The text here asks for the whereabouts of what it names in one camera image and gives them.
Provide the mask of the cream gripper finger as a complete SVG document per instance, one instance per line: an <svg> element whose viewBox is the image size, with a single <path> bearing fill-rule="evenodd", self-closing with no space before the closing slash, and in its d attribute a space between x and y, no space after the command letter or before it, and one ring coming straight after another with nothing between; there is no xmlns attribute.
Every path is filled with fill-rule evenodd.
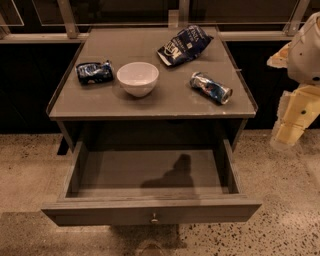
<svg viewBox="0 0 320 256"><path fill-rule="evenodd" d="M270 56L267 65L273 68L286 68L289 46L290 44L287 43L278 52Z"/></svg>
<svg viewBox="0 0 320 256"><path fill-rule="evenodd" d="M280 97L270 145L276 150L294 146L320 115L320 86L302 84Z"/></svg>

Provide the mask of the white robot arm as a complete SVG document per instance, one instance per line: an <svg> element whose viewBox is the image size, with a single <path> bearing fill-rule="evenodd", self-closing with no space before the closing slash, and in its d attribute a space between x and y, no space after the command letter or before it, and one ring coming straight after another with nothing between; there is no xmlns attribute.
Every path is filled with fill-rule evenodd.
<svg viewBox="0 0 320 256"><path fill-rule="evenodd" d="M280 97L270 141L274 149L287 150L320 115L320 12L312 14L267 65L286 68L288 77L299 83Z"/></svg>

